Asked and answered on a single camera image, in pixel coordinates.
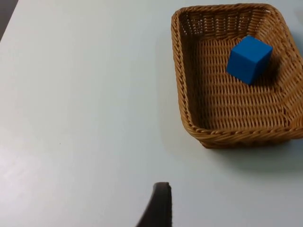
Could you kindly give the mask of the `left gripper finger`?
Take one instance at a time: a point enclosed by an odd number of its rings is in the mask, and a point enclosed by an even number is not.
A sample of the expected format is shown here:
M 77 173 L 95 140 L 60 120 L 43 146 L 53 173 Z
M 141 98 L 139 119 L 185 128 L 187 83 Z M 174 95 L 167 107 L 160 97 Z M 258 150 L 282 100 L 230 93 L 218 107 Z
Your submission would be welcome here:
M 168 182 L 153 186 L 149 203 L 137 227 L 172 227 L 172 194 Z

